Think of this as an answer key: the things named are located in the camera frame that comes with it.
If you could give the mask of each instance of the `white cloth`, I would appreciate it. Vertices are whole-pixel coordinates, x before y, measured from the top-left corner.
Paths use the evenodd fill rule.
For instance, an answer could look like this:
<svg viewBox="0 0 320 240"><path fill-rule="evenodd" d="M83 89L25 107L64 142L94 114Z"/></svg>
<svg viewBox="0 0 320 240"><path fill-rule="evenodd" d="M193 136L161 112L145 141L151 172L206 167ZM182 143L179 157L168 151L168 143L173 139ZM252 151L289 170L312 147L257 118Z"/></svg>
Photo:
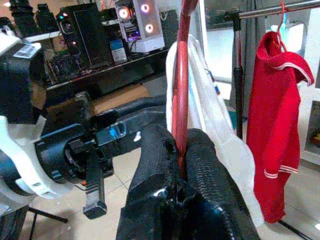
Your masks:
<svg viewBox="0 0 320 240"><path fill-rule="evenodd" d="M166 58L166 123L172 132L172 99L177 43ZM204 131L215 145L219 161L237 184L256 227L264 223L254 194L255 162L249 147L236 136L227 107L213 81L199 42L189 35L188 125Z"/></svg>

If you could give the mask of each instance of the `clothing rack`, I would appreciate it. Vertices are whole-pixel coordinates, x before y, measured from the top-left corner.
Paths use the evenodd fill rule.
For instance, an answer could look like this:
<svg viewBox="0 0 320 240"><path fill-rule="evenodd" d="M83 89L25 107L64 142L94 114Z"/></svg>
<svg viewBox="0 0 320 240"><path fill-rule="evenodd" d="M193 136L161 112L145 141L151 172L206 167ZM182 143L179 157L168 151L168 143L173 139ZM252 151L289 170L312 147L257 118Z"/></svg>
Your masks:
<svg viewBox="0 0 320 240"><path fill-rule="evenodd" d="M284 6L284 12L295 12L305 9L314 9L320 7L320 0L308 0L295 3L286 4ZM243 67L241 62L241 19L249 19L263 16L271 16L281 14L283 12L282 6L270 6L252 11L231 11L226 12L224 16L225 21L233 21L234 31L234 52L235 52L235 66L233 68L234 87L235 87L235 106L236 106L236 134L239 138L243 138ZM285 228L289 229L293 233L297 234L304 240L312 240L304 233L295 229L286 222L280 220L279 223Z"/></svg>

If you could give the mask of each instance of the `red shirt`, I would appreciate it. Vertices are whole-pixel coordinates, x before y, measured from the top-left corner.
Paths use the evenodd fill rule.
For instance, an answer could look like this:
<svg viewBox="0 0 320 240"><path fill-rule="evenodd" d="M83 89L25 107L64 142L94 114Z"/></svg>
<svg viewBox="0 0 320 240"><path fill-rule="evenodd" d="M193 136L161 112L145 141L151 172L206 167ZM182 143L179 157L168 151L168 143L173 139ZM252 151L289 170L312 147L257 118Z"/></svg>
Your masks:
<svg viewBox="0 0 320 240"><path fill-rule="evenodd" d="M254 192L269 223L285 215L284 187L291 173L298 173L302 80L314 83L307 62L282 52L276 32L266 33L255 58L246 141L255 161Z"/></svg>

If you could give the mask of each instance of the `black pole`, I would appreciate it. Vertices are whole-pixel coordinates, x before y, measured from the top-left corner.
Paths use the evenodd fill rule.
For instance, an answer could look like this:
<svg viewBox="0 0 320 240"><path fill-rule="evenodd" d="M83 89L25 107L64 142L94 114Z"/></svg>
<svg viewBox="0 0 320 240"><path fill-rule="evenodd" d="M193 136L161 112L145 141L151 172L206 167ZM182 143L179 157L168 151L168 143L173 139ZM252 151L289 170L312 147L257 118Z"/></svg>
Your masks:
<svg viewBox="0 0 320 240"><path fill-rule="evenodd" d="M227 12L225 21L233 21L235 66L233 68L236 111L236 135L243 139L243 114L244 114L244 71L241 61L241 19L239 11Z"/></svg>
<svg viewBox="0 0 320 240"><path fill-rule="evenodd" d="M41 210L35 209L33 207L29 207L28 211L30 211L32 213L35 213L35 214L39 214L41 216L45 216L45 217L50 218L50 219L57 220L59 222L65 223L65 224L68 222L68 219L66 219L66 218L55 216L55 215L52 215L52 214L47 213L45 211L41 211Z"/></svg>
<svg viewBox="0 0 320 240"><path fill-rule="evenodd" d="M37 221L37 213L34 214L33 217L33 222L32 222L32 227L31 227L31 232L30 232L30 237L29 240L32 240L32 236L34 235L35 227L36 227L36 221Z"/></svg>

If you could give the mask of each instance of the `red hanger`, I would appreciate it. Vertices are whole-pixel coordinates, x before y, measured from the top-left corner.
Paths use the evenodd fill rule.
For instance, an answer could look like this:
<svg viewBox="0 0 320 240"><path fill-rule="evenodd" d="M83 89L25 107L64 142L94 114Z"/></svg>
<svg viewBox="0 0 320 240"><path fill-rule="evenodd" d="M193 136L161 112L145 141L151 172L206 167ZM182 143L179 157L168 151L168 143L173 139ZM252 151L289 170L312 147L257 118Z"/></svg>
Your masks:
<svg viewBox="0 0 320 240"><path fill-rule="evenodd" d="M285 7L285 1L284 0L281 0L281 8L282 8L282 13L281 13L281 22L278 26L278 30L277 30L277 34L278 34L278 37L279 37L279 43L280 43L280 48L283 47L284 51L286 52L287 51L287 48L286 48L286 45L284 44L284 42L282 41L282 38L281 38L281 33L280 33L280 28L281 28L281 25L284 21L284 15L285 15L285 11L286 11L286 7Z"/></svg>
<svg viewBox="0 0 320 240"><path fill-rule="evenodd" d="M186 178L185 154L188 128L188 36L191 14L198 0L183 0L177 37L177 53L172 99L172 135L178 150L178 165L182 178Z"/></svg>

